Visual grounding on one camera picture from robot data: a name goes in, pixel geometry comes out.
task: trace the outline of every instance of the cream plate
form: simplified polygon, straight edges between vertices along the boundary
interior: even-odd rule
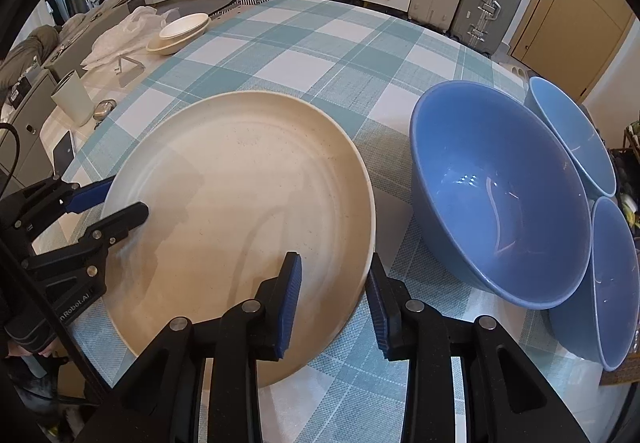
[[[289,349],[258,362],[258,384],[289,376],[349,319],[373,253],[369,175],[322,111],[262,91],[203,100],[155,128],[118,172],[107,216],[136,201],[144,225],[111,248],[107,310],[138,355],[169,320],[216,318],[302,256]]]
[[[190,35],[187,35],[179,40],[175,40],[172,38],[160,38],[156,35],[146,45],[146,50],[149,53],[157,53],[158,55],[173,55],[174,53],[177,53],[182,48],[184,48],[190,42],[193,42],[201,35],[204,35],[204,33],[209,29],[210,24],[211,20],[207,17],[207,20],[201,27],[192,32]]]
[[[180,19],[174,20],[160,30],[160,38],[180,38],[183,35],[197,30],[207,20],[209,16],[207,14],[191,14],[190,16],[184,16]]]

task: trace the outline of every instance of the blue bowl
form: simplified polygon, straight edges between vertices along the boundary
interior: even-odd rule
[[[578,169],[587,196],[612,197],[616,176],[602,140],[589,118],[562,89],[540,77],[529,81],[524,104],[551,129]]]
[[[625,359],[638,322],[638,257],[625,217],[612,200],[598,199],[591,219],[587,274],[566,302],[549,310],[549,320],[562,346],[613,371]]]
[[[589,262],[591,220],[558,139],[498,90],[443,82],[411,117],[412,200],[453,275],[530,309],[565,301]]]

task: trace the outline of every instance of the small white bowl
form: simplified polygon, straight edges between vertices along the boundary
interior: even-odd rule
[[[174,53],[177,53],[182,48],[184,48],[190,42],[193,42],[194,40],[199,38],[201,35],[204,35],[204,33],[209,28],[210,22],[211,21],[209,17],[207,17],[207,20],[203,23],[201,27],[199,27],[194,32],[190,33],[185,37],[178,38],[178,40],[160,38],[159,36],[156,35],[146,45],[146,50],[149,53],[156,53],[158,55],[173,55]]]
[[[169,23],[160,31],[160,38],[178,38],[188,35],[201,27],[209,16],[207,14],[191,14]]]

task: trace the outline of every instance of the white plastic bag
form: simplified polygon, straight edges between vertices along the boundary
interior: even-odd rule
[[[150,6],[137,7],[120,24],[107,30],[95,40],[91,53],[82,61],[82,66],[89,71],[114,62],[118,55],[144,48],[167,23],[178,17],[179,13],[176,8],[158,16],[155,8]]]

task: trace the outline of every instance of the blue checkered tablecloth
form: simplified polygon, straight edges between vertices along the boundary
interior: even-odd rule
[[[522,102],[522,81],[482,55],[412,23],[321,0],[274,0],[221,23],[136,87],[85,143],[65,174],[86,184],[115,174],[160,122],[206,97],[235,90],[289,94],[322,109],[349,134],[374,186],[376,250],[388,273],[441,313],[495,316],[571,407],[595,394],[601,368],[553,339],[539,312],[472,289],[446,272],[421,240],[411,209],[408,127],[425,90],[445,80],[478,81]],[[72,232],[53,226],[49,248],[77,239],[99,218],[83,214]],[[115,383],[134,360],[98,301],[74,335]],[[464,438],[460,363],[454,360],[458,436]],[[377,349],[366,300],[322,354],[289,378],[260,390],[271,443],[398,441],[405,362]]]

